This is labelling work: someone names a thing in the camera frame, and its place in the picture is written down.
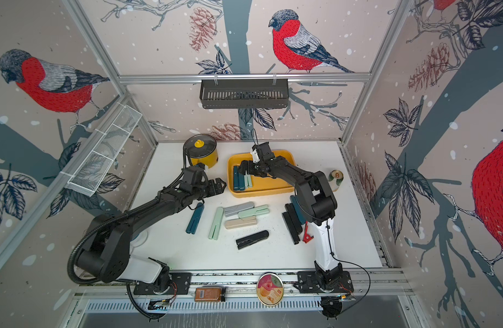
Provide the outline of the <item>dark teal pliers bottom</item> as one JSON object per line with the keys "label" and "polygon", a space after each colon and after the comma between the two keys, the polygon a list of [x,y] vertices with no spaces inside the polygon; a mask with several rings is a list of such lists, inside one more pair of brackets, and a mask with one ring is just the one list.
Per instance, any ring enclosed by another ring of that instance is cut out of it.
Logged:
{"label": "dark teal pliers bottom", "polygon": [[244,174],[238,172],[238,190],[245,191],[246,189],[246,177]]}

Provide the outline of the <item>black pliers pair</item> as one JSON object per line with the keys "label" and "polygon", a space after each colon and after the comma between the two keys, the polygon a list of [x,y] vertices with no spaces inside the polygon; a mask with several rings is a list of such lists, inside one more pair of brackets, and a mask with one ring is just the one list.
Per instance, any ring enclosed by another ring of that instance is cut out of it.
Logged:
{"label": "black pliers pair", "polygon": [[299,234],[297,233],[297,229],[293,223],[293,220],[288,212],[284,212],[282,214],[283,220],[287,226],[287,229],[290,233],[291,239],[294,245],[297,245],[300,242]]}

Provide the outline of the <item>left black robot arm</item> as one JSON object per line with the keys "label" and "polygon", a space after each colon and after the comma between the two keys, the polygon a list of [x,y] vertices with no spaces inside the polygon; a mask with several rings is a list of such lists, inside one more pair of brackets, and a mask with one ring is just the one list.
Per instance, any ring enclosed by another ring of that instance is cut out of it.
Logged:
{"label": "left black robot arm", "polygon": [[167,265],[131,255],[131,241],[160,220],[191,208],[194,202],[222,194],[227,184],[208,179],[202,164],[182,170],[180,178],[150,202],[121,215],[95,217],[69,255],[68,277],[75,284],[144,282],[166,278]]}

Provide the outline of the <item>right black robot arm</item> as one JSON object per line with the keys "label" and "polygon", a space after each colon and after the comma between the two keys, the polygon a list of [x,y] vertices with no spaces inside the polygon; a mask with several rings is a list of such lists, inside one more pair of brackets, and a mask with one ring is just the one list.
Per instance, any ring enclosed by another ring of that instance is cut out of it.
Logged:
{"label": "right black robot arm", "polygon": [[274,155],[267,142],[253,145],[251,155],[251,160],[239,164],[238,172],[261,178],[280,178],[295,188],[295,202],[303,217],[316,230],[314,263],[317,284],[324,291],[337,288],[343,276],[343,266],[335,257],[332,234],[332,220],[338,204],[327,177],[321,171],[300,169],[284,157]]}

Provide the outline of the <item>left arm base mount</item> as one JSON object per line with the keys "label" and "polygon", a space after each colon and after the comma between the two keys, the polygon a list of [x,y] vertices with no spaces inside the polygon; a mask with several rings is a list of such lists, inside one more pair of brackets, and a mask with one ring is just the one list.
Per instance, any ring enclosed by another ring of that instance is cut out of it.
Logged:
{"label": "left arm base mount", "polygon": [[191,284],[192,273],[171,272],[168,265],[159,263],[161,272],[152,283],[136,282],[134,295],[186,295]]}

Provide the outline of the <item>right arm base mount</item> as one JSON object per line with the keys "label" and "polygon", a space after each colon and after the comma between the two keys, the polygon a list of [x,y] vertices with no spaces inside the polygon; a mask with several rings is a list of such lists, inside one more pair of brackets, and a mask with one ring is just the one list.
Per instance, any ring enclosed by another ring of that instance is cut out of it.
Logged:
{"label": "right arm base mount", "polygon": [[350,273],[339,264],[332,270],[324,271],[319,266],[314,271],[298,271],[294,287],[303,294],[354,292]]}

